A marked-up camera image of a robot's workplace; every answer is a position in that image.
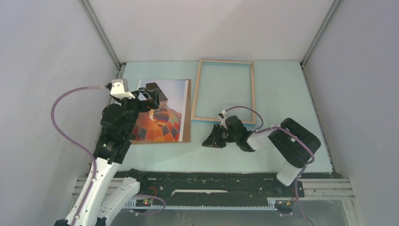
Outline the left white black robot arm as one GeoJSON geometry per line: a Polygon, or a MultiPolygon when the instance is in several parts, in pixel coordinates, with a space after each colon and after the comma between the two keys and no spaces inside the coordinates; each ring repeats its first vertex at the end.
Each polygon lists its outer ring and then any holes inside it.
{"type": "Polygon", "coordinates": [[[62,132],[55,122],[55,108],[59,101],[73,92],[88,88],[76,88],[62,94],[51,108],[51,121],[55,129],[91,159],[88,178],[75,205],[64,219],[55,222],[56,226],[109,226],[132,198],[159,200],[162,207],[166,207],[162,198],[147,194],[147,174],[136,169],[128,171],[117,189],[109,197],[105,196],[131,146],[131,133],[139,114],[159,108],[161,90],[139,88],[129,91],[124,79],[113,80],[98,88],[108,89],[116,103],[106,106],[102,111],[101,132],[93,153],[62,132]]]}

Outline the wooden picture frame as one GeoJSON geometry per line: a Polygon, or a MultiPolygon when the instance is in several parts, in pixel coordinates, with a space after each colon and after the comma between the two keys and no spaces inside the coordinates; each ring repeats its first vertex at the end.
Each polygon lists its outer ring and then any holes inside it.
{"type": "Polygon", "coordinates": [[[191,120],[219,121],[218,114],[236,105],[256,110],[254,62],[200,59],[191,120]]]}

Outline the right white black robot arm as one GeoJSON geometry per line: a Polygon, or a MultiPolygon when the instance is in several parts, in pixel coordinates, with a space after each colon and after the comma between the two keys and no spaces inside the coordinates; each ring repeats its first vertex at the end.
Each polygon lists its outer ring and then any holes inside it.
{"type": "Polygon", "coordinates": [[[224,148],[228,143],[235,143],[244,152],[274,145],[285,159],[273,185],[275,194],[280,197],[292,192],[292,183],[315,161],[315,153],[321,147],[321,141],[314,134],[291,118],[286,118],[279,126],[248,130],[237,116],[230,116],[213,126],[202,146],[224,148]]]}

